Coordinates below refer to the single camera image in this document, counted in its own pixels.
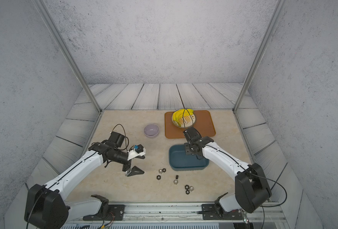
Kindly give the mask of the teal plastic storage box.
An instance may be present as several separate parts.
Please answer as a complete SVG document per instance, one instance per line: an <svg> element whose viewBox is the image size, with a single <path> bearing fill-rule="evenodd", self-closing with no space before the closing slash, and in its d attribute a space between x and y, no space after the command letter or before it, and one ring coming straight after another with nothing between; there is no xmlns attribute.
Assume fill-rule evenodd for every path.
<svg viewBox="0 0 338 229"><path fill-rule="evenodd" d="M208 159L198 159L196 155L186 154L185 145L173 145L169 149L169 165L174 171L203 170L210 164Z"/></svg>

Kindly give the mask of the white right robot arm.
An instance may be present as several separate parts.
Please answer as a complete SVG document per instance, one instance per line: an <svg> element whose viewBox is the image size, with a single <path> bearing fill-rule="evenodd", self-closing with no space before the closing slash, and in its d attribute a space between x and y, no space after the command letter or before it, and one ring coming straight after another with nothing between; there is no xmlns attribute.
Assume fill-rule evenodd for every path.
<svg viewBox="0 0 338 229"><path fill-rule="evenodd" d="M185 149L189 154L215 163L235 182L233 193L226 193L214 201L215 212L220 217L237 210L253 213L272 196L265 173L259 164L249 164L237 159L212 138L202 137L194 127L184 130L183 135L187 140Z"/></svg>

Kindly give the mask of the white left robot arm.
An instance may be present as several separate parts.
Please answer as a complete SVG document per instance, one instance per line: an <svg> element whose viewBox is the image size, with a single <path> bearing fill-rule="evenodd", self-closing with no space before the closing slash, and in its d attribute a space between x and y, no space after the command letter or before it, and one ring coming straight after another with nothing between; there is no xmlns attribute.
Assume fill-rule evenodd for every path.
<svg viewBox="0 0 338 229"><path fill-rule="evenodd" d="M143 170L132 166L134 158L144 159L146 150L134 145L128 152L120 149L126 136L111 132L108 140L93 143L88 151L67 170L44 185L35 184L28 191L24 220L39 229L60 229L65 223L83 217L86 220L114 221L121 209L109 206L109 200L94 194L88 200L67 202L69 194L91 172L111 162L122 165L125 176L141 175Z"/></svg>

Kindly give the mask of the brown rectangular mat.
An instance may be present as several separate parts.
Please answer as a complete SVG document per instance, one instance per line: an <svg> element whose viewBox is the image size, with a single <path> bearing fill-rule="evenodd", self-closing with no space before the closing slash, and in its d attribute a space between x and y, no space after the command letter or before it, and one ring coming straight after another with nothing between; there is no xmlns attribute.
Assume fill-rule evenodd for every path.
<svg viewBox="0 0 338 229"><path fill-rule="evenodd" d="M172 115L174 112L166 112L164 114L165 120L165 137L168 139L181 139L185 138L183 131L184 128L177 127L172 122ZM199 131L201 136L213 137L216 134L216 130L211 118L211 114L206 110L194 111L196 118L194 127Z"/></svg>

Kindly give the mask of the lilac ceramic bowl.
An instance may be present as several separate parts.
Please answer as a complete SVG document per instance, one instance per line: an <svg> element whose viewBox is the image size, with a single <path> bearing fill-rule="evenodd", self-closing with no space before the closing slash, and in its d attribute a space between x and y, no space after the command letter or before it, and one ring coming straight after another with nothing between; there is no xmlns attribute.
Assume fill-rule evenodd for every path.
<svg viewBox="0 0 338 229"><path fill-rule="evenodd" d="M157 124L147 124L144 127L144 135L148 138L155 138L160 132L159 126Z"/></svg>

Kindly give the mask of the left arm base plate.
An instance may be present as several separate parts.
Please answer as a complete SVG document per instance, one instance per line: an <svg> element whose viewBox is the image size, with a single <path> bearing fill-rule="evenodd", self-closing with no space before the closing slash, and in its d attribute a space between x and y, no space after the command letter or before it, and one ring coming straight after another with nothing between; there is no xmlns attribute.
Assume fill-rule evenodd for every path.
<svg viewBox="0 0 338 229"><path fill-rule="evenodd" d="M125 211L125 205L108 204L102 206L98 213L83 217L84 221L122 221Z"/></svg>

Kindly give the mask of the aluminium front rail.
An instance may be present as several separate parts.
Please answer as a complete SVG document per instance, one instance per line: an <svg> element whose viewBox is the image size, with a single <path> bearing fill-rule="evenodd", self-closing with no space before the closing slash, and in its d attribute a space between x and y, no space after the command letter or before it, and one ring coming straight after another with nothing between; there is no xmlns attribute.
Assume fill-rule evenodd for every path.
<svg viewBox="0 0 338 229"><path fill-rule="evenodd" d="M114 202L125 205L122 221L84 221L83 217L64 223L62 229L288 229L281 207L265 203L254 213L241 210L243 220L204 220L202 204L210 202Z"/></svg>

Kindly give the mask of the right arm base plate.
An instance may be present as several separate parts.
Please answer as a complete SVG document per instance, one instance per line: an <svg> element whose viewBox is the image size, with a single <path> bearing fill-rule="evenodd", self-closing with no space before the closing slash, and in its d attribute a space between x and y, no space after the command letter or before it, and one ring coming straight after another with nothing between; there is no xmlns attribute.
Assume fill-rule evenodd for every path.
<svg viewBox="0 0 338 229"><path fill-rule="evenodd" d="M202 215L204 220L243 220L241 210L224 212L215 204L202 204L198 214Z"/></svg>

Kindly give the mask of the left aluminium frame post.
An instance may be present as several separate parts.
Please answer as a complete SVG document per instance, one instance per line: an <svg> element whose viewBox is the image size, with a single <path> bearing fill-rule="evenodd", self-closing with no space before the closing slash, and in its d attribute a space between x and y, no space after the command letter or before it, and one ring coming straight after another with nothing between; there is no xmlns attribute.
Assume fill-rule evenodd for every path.
<svg viewBox="0 0 338 229"><path fill-rule="evenodd" d="M58 28L56 27L51 15L48 12L48 9L45 5L45 3L42 0L33 0L32 1L34 6L36 7L37 11L39 12L42 20L44 21L47 29L51 33L52 37L56 41L59 49L61 50L64 58L66 59L67 63L69 64L71 70L73 71L75 77L77 78L78 82L80 83L81 87L85 91L87 97L93 104L96 111L101 114L102 108L98 104L95 96L93 95L90 87L88 86L86 80L83 77L82 72L80 71L79 67L77 66L76 61L74 60L71 52L69 51L62 35L60 34Z"/></svg>

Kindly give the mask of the aluminium frame post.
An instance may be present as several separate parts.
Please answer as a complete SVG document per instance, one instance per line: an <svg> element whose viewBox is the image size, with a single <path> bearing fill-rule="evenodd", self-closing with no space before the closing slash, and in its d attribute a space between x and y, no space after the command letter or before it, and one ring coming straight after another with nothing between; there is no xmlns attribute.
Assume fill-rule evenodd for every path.
<svg viewBox="0 0 338 229"><path fill-rule="evenodd" d="M250 70L247 74L247 77L244 80L244 83L243 83L242 89L240 91L240 94L238 96L238 99L235 103L235 107L233 109L234 114L236 114L237 111L239 110L240 105L241 105L241 103L242 103L242 101L243 101L243 99L246 95L246 92L248 91L248 89L249 89L249 87L252 83L252 80L255 76L256 70L257 70L257 68L258 68L258 66L261 62L261 59L262 59L262 57L263 57L263 55L264 55L264 53L267 49L267 45L272 38L272 35L275 31L276 25L277 25L277 23L280 19L282 11L284 10L286 2L287 2L286 0L279 0L276 4L275 10L274 10L273 15L270 19L270 22L267 26L267 29L265 31L265 34L264 34L263 39L261 41L261 44L258 48L258 51L255 55L253 62L252 62L252 65L251 65Z"/></svg>
<svg viewBox="0 0 338 229"><path fill-rule="evenodd" d="M71 70L73 71L75 77L77 78L78 82L80 83L81 87L85 91L87 97L93 104L96 111L101 114L102 108L98 104L95 96L93 95L90 87L88 86L86 80L83 77L82 72L80 71L79 67L77 66L76 61L74 60L71 52L69 51L62 35L60 34L58 28L56 27L51 15L48 12L48 9L45 5L45 3L42 0L33 0L32 1L34 6L36 7L37 11L39 12L42 20L44 21L47 29L51 33L52 37L56 41L59 49L61 50L64 58L66 59L67 63L69 64Z"/></svg>

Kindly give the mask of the right aluminium frame post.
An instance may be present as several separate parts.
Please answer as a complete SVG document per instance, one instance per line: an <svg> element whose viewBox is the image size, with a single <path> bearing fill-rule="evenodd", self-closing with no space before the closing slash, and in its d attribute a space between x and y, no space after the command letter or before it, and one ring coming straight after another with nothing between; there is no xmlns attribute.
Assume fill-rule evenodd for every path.
<svg viewBox="0 0 338 229"><path fill-rule="evenodd" d="M263 57L263 55L264 55L264 53L267 49L267 45L272 38L272 35L275 31L276 25L277 25L277 23L280 19L282 11L284 10L286 2L287 2L286 0L279 0L276 4L275 10L274 10L273 15L270 19L270 22L267 26L267 29L265 31L265 34L264 34L263 39L261 41L261 44L258 48L258 51L255 55L253 62L252 62L252 65L251 65L250 70L247 74L247 77L244 80L244 83L243 83L242 89L240 91L240 94L238 96L238 99L235 103L235 107L233 109L234 114L236 114L237 111L239 110L240 105L241 105L241 103L242 103L242 101L243 101L243 99L246 95L246 92L248 91L248 89L249 89L249 87L252 83L252 80L255 76L256 70L257 70L257 68L258 68L258 66L261 62L261 59L262 59L262 57Z"/></svg>

